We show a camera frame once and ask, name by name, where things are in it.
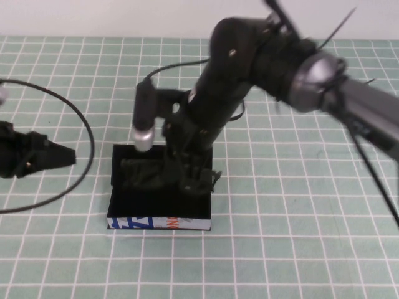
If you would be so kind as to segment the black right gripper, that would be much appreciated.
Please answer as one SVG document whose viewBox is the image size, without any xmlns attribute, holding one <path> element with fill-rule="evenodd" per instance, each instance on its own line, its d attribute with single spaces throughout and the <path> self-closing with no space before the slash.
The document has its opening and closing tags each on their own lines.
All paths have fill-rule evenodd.
<svg viewBox="0 0 399 299">
<path fill-rule="evenodd" d="M 212 169 L 216 129 L 199 126 L 186 112 L 174 112 L 165 117 L 162 135 L 166 141 L 163 175 L 181 176 L 179 189 L 189 196 L 213 191 L 222 175 L 222 171 Z"/>
</svg>

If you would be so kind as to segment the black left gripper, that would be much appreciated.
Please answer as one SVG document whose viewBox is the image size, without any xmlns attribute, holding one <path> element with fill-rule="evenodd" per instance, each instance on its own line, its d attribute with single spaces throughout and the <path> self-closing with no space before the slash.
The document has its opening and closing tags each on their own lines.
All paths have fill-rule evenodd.
<svg viewBox="0 0 399 299">
<path fill-rule="evenodd" d="M 32 157 L 32 150 L 48 156 Z M 1 121 L 1 178 L 24 178 L 75 163 L 74 149 L 54 143 L 38 132 L 17 132 L 12 123 Z"/>
</svg>

